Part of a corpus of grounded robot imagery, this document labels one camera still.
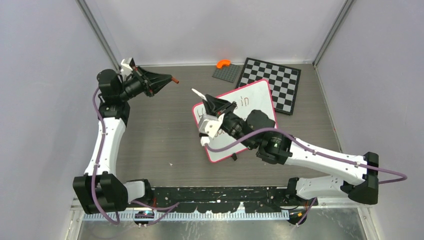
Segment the red marker cap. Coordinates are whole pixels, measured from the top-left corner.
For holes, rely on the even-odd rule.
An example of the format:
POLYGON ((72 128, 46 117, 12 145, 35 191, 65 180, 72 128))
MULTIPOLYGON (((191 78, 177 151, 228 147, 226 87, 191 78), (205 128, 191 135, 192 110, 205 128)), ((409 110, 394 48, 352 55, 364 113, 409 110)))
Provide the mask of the red marker cap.
POLYGON ((172 80, 174 83, 179 84, 179 81, 178 81, 175 77, 172 77, 172 78, 171 78, 171 80, 172 80))

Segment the white marker pen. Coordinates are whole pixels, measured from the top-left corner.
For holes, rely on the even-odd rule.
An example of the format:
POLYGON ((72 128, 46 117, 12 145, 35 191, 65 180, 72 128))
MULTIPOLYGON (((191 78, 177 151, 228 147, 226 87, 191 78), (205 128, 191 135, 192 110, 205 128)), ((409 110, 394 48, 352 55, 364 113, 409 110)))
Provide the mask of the white marker pen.
POLYGON ((203 100, 207 100, 206 99, 206 96, 203 94, 203 93, 201 93, 200 91, 198 91, 198 90, 196 90, 196 89, 194 89, 194 88, 191 88, 191 90, 196 94, 196 95, 198 95, 201 99, 203 99, 203 100))

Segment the pink framed whiteboard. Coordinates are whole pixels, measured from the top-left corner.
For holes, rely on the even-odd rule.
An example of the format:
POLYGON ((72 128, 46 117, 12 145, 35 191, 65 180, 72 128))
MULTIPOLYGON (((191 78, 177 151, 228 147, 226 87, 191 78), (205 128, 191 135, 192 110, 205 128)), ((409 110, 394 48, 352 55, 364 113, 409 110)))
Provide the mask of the pink framed whiteboard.
MULTIPOLYGON (((233 112, 244 121, 252 110, 261 110, 268 116, 269 119, 275 121, 274 127, 278 127, 274 104, 270 94, 270 86, 267 80, 263 79, 250 83, 240 88, 223 93, 217 96, 217 98, 229 102, 235 102, 236 108, 233 112)), ((195 104, 191 111, 195 119, 194 121, 198 126, 201 117, 206 113, 203 103, 199 102, 195 104)), ((209 146, 213 149, 220 149, 235 141, 236 139, 229 136, 227 133, 220 129, 215 134, 214 138, 210 140, 209 146)), ((248 150, 248 148, 241 143, 222 152, 212 152, 205 148, 207 158, 211 163, 220 162, 226 158, 230 158, 233 154, 239 154, 245 150, 248 150)))

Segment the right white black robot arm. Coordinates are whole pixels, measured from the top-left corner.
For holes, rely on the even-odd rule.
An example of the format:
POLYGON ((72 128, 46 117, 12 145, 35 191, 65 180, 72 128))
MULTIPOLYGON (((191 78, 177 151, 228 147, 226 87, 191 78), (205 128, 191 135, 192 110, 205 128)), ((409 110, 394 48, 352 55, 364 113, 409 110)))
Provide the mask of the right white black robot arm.
POLYGON ((223 131, 233 138, 234 145, 256 150, 256 156, 268 164, 300 166, 325 173, 324 177, 290 178, 285 198, 291 205, 315 197, 347 197, 360 204, 377 204, 377 153, 350 155, 311 145, 277 129, 276 122, 261 110, 252 110, 244 119, 235 114, 235 102, 209 94, 201 99, 205 114, 198 130, 200 142, 207 149, 217 132, 223 131))

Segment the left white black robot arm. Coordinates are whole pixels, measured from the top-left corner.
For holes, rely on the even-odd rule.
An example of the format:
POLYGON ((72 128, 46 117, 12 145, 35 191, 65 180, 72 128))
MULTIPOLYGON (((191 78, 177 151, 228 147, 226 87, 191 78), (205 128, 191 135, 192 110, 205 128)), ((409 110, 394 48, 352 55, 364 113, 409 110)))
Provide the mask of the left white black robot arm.
POLYGON ((129 73, 105 69, 96 76, 98 87, 92 102, 98 119, 98 132, 92 157, 82 176, 73 179, 72 187, 86 214, 124 211, 135 200, 141 207, 153 202, 148 180, 121 182, 116 177, 120 143, 128 125, 129 100, 139 94, 156 95, 171 82, 172 75, 130 67, 129 73))

